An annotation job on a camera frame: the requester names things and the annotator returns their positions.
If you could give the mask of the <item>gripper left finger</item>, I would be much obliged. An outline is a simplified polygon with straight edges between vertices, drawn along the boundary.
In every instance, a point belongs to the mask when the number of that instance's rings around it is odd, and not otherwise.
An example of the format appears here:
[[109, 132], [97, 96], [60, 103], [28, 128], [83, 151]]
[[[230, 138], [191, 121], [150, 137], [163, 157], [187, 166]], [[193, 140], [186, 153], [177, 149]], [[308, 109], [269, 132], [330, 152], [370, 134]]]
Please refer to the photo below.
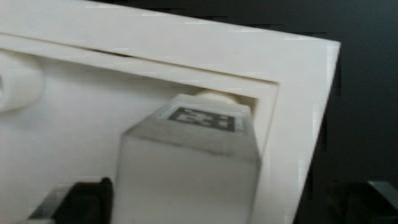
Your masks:
[[115, 185], [106, 177], [99, 182], [77, 182], [51, 192], [26, 224], [111, 224]]

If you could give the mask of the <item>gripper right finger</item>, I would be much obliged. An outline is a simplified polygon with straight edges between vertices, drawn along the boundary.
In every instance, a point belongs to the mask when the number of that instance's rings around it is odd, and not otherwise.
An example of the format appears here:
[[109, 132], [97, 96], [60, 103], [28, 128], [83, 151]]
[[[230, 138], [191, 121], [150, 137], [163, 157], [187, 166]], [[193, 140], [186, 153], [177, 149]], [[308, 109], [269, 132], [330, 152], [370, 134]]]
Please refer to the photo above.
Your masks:
[[328, 224], [398, 224], [398, 188], [388, 181], [335, 183], [328, 189]]

